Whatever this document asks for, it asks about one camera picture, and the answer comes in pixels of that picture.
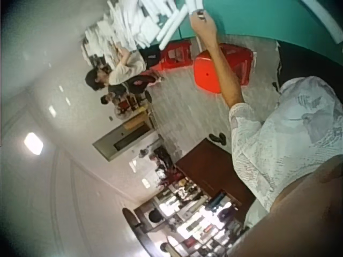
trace person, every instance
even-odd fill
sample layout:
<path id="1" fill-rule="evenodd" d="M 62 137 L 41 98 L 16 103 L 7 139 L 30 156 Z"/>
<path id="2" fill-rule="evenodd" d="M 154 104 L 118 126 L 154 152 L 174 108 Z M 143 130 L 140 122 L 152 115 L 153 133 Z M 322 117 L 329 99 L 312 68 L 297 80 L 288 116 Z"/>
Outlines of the person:
<path id="1" fill-rule="evenodd" d="M 145 98 L 151 103 L 152 97 L 146 90 L 147 87 L 153 86 L 159 83 L 160 79 L 156 79 L 150 75 L 138 75 L 130 78 L 124 84 L 108 86 L 108 94 L 100 98 L 101 103 L 106 105 L 109 102 L 118 102 L 120 99 L 125 97 L 126 93 L 129 92 L 134 95 L 145 94 Z"/>
<path id="2" fill-rule="evenodd" d="M 234 169 L 268 214 L 229 256 L 330 256 L 343 232 L 343 110 L 318 77 L 281 88 L 275 111 L 262 122 L 243 98 L 236 75 L 219 48 L 206 11 L 191 26 L 209 51 L 229 106 Z"/>
<path id="3" fill-rule="evenodd" d="M 109 85 L 119 85 L 130 78 L 157 65 L 161 58 L 158 46 L 129 52 L 126 48 L 117 46 L 121 59 L 110 72 L 105 69 L 94 68 L 86 75 L 86 83 L 94 90 L 100 90 Z"/>

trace black object on floor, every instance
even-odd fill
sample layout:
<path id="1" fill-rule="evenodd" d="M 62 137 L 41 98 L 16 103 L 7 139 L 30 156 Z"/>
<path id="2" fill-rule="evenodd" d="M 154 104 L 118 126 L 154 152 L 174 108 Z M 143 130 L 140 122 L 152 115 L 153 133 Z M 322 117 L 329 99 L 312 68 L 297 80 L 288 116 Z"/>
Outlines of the black object on floor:
<path id="1" fill-rule="evenodd" d="M 343 102 L 343 66 L 306 48 L 280 41 L 279 44 L 280 86 L 290 79 L 317 76 L 327 82 Z"/>
<path id="2" fill-rule="evenodd" d="M 226 136 L 223 133 L 220 133 L 219 137 L 214 134 L 209 134 L 208 137 L 215 143 L 220 143 L 222 146 L 226 145 Z"/>
<path id="3" fill-rule="evenodd" d="M 151 97 L 151 94 L 149 93 L 148 90 L 145 90 L 145 91 L 144 91 L 144 95 L 145 95 L 145 99 L 147 99 L 147 101 L 148 101 L 149 103 L 152 103 L 152 97 Z"/>

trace red chair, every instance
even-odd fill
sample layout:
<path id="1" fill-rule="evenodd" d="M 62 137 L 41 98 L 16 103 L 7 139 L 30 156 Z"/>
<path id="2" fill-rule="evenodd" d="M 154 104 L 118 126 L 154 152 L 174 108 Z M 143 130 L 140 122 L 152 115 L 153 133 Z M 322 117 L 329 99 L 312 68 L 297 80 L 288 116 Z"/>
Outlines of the red chair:
<path id="1" fill-rule="evenodd" d="M 192 65 L 193 60 L 191 59 L 190 46 L 191 42 L 189 40 L 169 43 L 166 49 L 161 52 L 160 63 L 152 67 L 152 69 L 156 71 L 163 71 Z M 174 52 L 175 57 L 177 52 L 181 53 L 183 59 L 179 60 L 176 58 L 171 58 L 170 52 Z"/>
<path id="2" fill-rule="evenodd" d="M 237 75 L 241 86 L 249 83 L 253 52 L 244 47 L 232 44 L 220 44 L 226 60 Z M 196 84 L 211 93 L 219 94 L 220 86 L 214 63 L 208 51 L 199 54 L 194 62 L 194 77 Z"/>

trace ceiling light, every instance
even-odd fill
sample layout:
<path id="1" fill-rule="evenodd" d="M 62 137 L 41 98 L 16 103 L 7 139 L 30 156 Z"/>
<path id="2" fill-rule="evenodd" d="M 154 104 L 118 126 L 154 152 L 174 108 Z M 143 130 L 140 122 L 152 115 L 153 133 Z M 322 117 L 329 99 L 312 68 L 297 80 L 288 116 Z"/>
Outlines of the ceiling light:
<path id="1" fill-rule="evenodd" d="M 65 101 L 66 101 L 66 103 L 70 106 L 71 105 L 71 103 L 70 103 L 70 101 L 69 101 L 69 98 L 68 97 L 66 97 L 65 98 Z"/>
<path id="2" fill-rule="evenodd" d="M 36 136 L 35 133 L 29 133 L 24 140 L 24 144 L 33 154 L 41 154 L 43 142 Z"/>
<path id="3" fill-rule="evenodd" d="M 50 111 L 51 115 L 55 118 L 57 113 L 56 113 L 56 111 L 52 105 L 49 106 L 49 111 Z"/>
<path id="4" fill-rule="evenodd" d="M 149 188 L 149 187 L 150 187 L 150 183 L 148 182 L 148 180 L 146 180 L 145 178 L 143 178 L 141 181 L 143 182 L 145 188 Z"/>

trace red plastic chair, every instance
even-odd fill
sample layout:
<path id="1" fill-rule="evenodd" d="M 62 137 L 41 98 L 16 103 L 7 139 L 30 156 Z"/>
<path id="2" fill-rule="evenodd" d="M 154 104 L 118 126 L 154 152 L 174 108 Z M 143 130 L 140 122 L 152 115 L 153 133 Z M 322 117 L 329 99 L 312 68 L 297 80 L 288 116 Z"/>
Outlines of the red plastic chair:
<path id="1" fill-rule="evenodd" d="M 158 65 L 152 67 L 156 71 L 170 70 L 179 67 L 186 67 L 193 64 L 190 51 L 191 42 L 189 40 L 182 40 L 171 42 L 167 45 L 166 49 L 161 52 L 161 61 Z M 173 51 L 176 56 L 176 52 L 182 53 L 183 60 L 177 60 L 171 58 L 169 53 Z"/>
<path id="2" fill-rule="evenodd" d="M 226 60 L 237 75 L 241 86 L 249 83 L 253 52 L 244 47 L 232 44 L 220 44 Z M 194 62 L 194 77 L 196 84 L 211 93 L 219 94 L 220 86 L 214 63 L 208 51 L 199 54 Z"/>

